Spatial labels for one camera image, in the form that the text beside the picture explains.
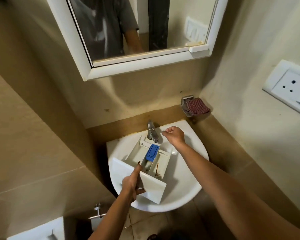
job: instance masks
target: faucet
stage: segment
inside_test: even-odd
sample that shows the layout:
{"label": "faucet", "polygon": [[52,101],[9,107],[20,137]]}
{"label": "faucet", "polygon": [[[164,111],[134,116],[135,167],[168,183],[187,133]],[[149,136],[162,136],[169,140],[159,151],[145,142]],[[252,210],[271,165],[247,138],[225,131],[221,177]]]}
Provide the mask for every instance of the faucet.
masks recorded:
{"label": "faucet", "polygon": [[148,121],[148,139],[153,140],[155,143],[159,141],[159,136],[155,131],[155,126],[153,125],[152,120]]}

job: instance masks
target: blue fabric softener cap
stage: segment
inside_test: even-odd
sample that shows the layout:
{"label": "blue fabric softener cap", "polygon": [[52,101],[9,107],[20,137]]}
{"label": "blue fabric softener cap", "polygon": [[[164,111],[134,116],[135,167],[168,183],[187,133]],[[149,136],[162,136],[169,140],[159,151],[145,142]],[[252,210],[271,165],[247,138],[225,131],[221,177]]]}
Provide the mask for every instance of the blue fabric softener cap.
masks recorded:
{"label": "blue fabric softener cap", "polygon": [[153,162],[154,159],[156,158],[157,153],[159,152],[159,148],[160,146],[152,144],[148,149],[145,159],[150,162]]}

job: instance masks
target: white sink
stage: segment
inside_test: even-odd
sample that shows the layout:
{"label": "white sink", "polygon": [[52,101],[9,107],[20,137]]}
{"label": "white sink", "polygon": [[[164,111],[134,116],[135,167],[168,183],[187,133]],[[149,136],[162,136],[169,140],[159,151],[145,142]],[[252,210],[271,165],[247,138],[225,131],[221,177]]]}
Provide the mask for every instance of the white sink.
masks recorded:
{"label": "white sink", "polygon": [[[189,170],[180,153],[178,153],[178,151],[168,142],[166,137],[161,134],[162,131],[171,126],[177,126],[181,130],[183,130],[185,135],[185,142],[202,156],[204,156],[204,158],[209,160],[206,148],[204,147],[196,133],[192,130],[190,125],[187,123],[187,121],[178,121],[156,128],[156,132],[159,135],[159,143],[154,143],[152,140],[148,139],[146,140],[150,143],[160,145],[160,148],[164,149],[167,152],[173,150],[167,170],[162,180],[167,184],[167,186],[160,204],[156,204],[143,197],[142,195],[139,195],[137,196],[136,201],[131,205],[136,209],[148,212],[171,211],[191,201],[201,190],[201,185]],[[115,172],[112,171],[112,159],[126,159],[140,137],[147,135],[148,131],[146,130],[143,132],[128,135],[121,139],[107,142],[110,177],[114,189],[118,194],[120,194],[121,192],[122,185],[113,180]]]}

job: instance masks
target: rust stain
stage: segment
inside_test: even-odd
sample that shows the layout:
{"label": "rust stain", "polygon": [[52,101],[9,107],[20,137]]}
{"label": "rust stain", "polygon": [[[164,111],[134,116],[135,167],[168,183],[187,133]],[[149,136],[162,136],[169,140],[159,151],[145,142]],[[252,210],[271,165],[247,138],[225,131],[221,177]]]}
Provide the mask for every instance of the rust stain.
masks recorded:
{"label": "rust stain", "polygon": [[159,163],[157,164],[157,170],[156,170],[156,172],[155,172],[155,175],[157,176],[157,174],[158,174],[158,166],[159,166]]}

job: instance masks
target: checkered cloth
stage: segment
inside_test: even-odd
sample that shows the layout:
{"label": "checkered cloth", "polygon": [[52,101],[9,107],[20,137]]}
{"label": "checkered cloth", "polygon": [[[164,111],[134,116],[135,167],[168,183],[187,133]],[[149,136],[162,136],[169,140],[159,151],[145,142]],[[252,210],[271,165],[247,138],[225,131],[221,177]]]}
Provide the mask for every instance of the checkered cloth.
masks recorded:
{"label": "checkered cloth", "polygon": [[195,115],[203,115],[211,111],[200,98],[188,100],[186,102],[188,111]]}

